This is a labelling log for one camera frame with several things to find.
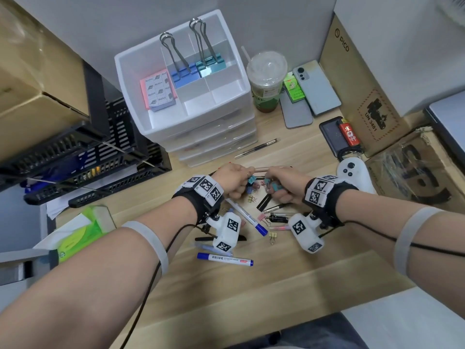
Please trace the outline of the person's right hand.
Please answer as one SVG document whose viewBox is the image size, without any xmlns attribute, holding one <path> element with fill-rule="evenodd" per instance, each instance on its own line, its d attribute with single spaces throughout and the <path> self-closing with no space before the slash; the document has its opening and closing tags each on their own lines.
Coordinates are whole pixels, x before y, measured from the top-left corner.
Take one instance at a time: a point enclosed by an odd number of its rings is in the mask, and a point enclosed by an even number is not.
<svg viewBox="0 0 465 349">
<path fill-rule="evenodd" d="M 271 185 L 268 193 L 275 201 L 302 205 L 305 197 L 305 188 L 314 178 L 301 173 L 293 167 L 271 166 L 267 170 L 265 177 L 271 181 L 278 181 L 282 186 L 280 190 L 275 190 Z"/>
</svg>

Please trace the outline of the person's left hand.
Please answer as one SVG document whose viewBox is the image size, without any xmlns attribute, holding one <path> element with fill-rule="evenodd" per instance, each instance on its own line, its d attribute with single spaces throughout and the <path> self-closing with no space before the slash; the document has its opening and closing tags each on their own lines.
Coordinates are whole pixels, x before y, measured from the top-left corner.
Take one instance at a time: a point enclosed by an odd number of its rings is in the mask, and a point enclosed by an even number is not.
<svg viewBox="0 0 465 349">
<path fill-rule="evenodd" d="M 232 187 L 234 183 L 232 166 L 242 165 L 235 163 L 227 163 L 220 167 L 211 176 L 223 188 L 224 194 L 228 195 L 230 199 L 232 199 Z"/>
</svg>

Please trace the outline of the person's left forearm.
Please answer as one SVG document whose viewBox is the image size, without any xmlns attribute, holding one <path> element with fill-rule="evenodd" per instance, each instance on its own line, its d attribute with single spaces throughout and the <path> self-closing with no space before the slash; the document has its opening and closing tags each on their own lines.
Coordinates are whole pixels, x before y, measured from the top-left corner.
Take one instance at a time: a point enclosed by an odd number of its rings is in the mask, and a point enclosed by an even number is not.
<svg viewBox="0 0 465 349">
<path fill-rule="evenodd" d="M 118 228 L 0 313 L 0 349 L 108 349 L 161 276 L 151 245 Z"/>
</svg>

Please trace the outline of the white plastic drawer organizer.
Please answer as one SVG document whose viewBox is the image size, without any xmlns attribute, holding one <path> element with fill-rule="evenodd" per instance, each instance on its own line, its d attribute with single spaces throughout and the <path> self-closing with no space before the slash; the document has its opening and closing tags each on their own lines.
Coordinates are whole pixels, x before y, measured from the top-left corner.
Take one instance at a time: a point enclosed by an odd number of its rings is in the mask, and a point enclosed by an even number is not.
<svg viewBox="0 0 465 349">
<path fill-rule="evenodd" d="M 194 44 L 194 31 L 189 21 L 167 32 L 175 41 L 185 62 L 178 55 L 171 57 L 161 43 L 161 34 L 115 55 L 119 86 L 127 108 L 139 132 L 160 145 L 169 138 L 200 128 L 240 109 L 252 108 L 251 86 L 239 51 L 219 9 L 200 16 L 206 23 L 206 35 L 212 50 L 225 61 L 225 69 L 199 75 L 180 87 L 174 81 L 175 104 L 153 111 L 146 108 L 140 81 L 156 72 L 177 75 L 182 67 L 201 60 L 200 46 Z"/>
</svg>

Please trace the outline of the red lighter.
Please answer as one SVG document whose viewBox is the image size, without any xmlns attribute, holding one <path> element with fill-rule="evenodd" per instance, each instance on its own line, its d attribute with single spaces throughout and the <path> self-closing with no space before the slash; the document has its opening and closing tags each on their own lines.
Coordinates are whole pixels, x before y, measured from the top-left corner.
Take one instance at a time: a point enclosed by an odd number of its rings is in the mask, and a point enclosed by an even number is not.
<svg viewBox="0 0 465 349">
<path fill-rule="evenodd" d="M 353 131 L 352 125 L 345 118 L 337 120 L 338 128 L 340 129 L 343 137 L 345 138 L 348 146 L 355 147 L 360 145 L 360 141 Z"/>
</svg>

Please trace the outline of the white elastic left armband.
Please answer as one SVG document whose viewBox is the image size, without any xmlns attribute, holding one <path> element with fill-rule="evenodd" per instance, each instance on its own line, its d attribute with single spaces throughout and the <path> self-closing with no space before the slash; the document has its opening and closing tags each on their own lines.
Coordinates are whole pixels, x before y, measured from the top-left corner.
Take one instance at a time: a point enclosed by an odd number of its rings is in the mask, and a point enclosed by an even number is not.
<svg viewBox="0 0 465 349">
<path fill-rule="evenodd" d="M 159 258 L 162 274 L 166 274 L 169 269 L 169 258 L 167 251 L 159 237 L 145 224 L 137 221 L 128 221 L 122 225 L 123 228 L 129 228 L 139 233 L 154 249 Z"/>
</svg>

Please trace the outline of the white elastic armband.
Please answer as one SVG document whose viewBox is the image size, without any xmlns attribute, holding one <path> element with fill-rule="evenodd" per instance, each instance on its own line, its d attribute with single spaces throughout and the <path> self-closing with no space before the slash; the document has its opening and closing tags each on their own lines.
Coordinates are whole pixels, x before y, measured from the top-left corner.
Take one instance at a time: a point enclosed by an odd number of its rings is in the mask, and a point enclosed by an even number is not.
<svg viewBox="0 0 465 349">
<path fill-rule="evenodd" d="M 159 258 L 162 274 L 166 274 L 169 269 L 169 258 L 167 251 L 159 237 L 145 224 L 137 221 L 128 221 L 122 225 L 123 228 L 129 228 L 139 233 L 154 249 Z"/>
<path fill-rule="evenodd" d="M 403 229 L 400 231 L 394 245 L 393 266 L 401 275 L 410 279 L 408 275 L 410 247 L 412 246 L 417 232 L 429 218 L 442 212 L 444 212 L 444 210 L 433 206 L 423 207 L 408 219 Z"/>
</svg>

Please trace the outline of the black plastic crate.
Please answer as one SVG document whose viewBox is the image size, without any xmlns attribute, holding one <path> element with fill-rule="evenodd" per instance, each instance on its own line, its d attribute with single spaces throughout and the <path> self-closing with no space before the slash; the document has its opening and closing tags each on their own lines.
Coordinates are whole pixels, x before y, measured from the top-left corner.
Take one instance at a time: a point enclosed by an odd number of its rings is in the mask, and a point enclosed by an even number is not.
<svg viewBox="0 0 465 349">
<path fill-rule="evenodd" d="M 0 112 L 0 192 L 110 137 L 102 76 L 95 69 L 80 60 L 76 71 L 65 70 L 52 84 L 68 85 L 77 105 L 45 92 Z"/>
<path fill-rule="evenodd" d="M 110 139 L 78 155 L 83 166 L 66 180 L 71 186 L 48 184 L 26 193 L 26 204 L 79 208 L 172 170 L 165 149 L 138 132 L 125 99 L 107 103 L 107 112 Z"/>
</svg>

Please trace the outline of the pink and blue sticky notes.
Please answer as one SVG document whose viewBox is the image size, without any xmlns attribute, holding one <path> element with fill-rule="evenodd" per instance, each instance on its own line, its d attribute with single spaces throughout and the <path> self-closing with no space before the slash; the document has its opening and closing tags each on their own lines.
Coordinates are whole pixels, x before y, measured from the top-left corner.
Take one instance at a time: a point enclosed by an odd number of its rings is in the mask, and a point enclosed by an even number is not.
<svg viewBox="0 0 465 349">
<path fill-rule="evenodd" d="M 160 111 L 176 104 L 177 93 L 167 69 L 139 81 L 145 108 Z"/>
</svg>

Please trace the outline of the tall brown cardboard box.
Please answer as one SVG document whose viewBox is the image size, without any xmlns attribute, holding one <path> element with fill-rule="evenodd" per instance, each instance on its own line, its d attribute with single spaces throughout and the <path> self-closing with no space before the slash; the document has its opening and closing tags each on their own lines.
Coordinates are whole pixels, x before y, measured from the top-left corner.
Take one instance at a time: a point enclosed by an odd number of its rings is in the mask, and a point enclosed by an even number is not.
<svg viewBox="0 0 465 349">
<path fill-rule="evenodd" d="M 367 158 L 427 125 L 422 111 L 400 116 L 337 15 L 333 16 L 319 63 Z"/>
</svg>

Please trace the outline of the white elastic right armband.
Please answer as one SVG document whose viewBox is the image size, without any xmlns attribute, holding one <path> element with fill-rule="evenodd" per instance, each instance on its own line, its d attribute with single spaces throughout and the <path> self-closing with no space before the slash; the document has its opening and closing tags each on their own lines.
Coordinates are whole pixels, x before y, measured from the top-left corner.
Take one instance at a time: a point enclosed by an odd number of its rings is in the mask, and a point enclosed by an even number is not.
<svg viewBox="0 0 465 349">
<path fill-rule="evenodd" d="M 400 231 L 394 245 L 393 266 L 401 275 L 410 279 L 408 275 L 410 247 L 412 246 L 417 232 L 429 218 L 442 212 L 444 212 L 444 210 L 433 206 L 423 207 L 408 219 L 403 229 Z"/>
</svg>

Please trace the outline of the cardboard box with plastic wrap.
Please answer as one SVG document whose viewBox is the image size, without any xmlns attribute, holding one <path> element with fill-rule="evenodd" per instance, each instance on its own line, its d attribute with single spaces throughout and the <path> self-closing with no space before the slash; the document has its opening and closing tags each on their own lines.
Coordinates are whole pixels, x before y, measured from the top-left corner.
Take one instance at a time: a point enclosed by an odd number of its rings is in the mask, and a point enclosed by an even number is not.
<svg viewBox="0 0 465 349">
<path fill-rule="evenodd" d="M 379 195 L 465 214 L 465 168 L 432 127 L 421 127 L 366 161 Z"/>
</svg>

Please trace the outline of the green tissue pack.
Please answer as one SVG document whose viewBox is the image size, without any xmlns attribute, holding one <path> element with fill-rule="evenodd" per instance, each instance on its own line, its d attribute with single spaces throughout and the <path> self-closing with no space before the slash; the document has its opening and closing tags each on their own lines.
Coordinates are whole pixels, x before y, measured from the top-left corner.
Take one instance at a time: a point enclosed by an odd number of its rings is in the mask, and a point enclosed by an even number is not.
<svg viewBox="0 0 465 349">
<path fill-rule="evenodd" d="M 108 207 L 89 206 L 62 227 L 55 229 L 33 249 L 55 250 L 59 263 L 63 263 L 115 228 Z"/>
</svg>

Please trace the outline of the white paper sheets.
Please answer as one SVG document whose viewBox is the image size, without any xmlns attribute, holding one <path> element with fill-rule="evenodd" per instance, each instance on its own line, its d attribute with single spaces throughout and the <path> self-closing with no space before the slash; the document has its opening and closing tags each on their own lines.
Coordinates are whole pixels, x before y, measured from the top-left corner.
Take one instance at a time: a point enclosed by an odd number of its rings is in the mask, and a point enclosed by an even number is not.
<svg viewBox="0 0 465 349">
<path fill-rule="evenodd" d="M 50 220 L 55 220 L 56 217 L 69 208 L 69 198 L 64 196 L 53 199 L 46 203 L 46 213 Z"/>
</svg>

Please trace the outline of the grey laptop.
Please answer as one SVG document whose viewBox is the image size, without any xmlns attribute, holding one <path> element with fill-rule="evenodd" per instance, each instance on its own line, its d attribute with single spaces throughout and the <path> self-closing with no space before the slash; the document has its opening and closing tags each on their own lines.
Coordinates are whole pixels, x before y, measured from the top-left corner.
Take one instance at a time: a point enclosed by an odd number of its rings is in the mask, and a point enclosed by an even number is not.
<svg viewBox="0 0 465 349">
<path fill-rule="evenodd" d="M 424 112 L 441 135 L 465 135 L 465 91 L 428 105 Z"/>
</svg>

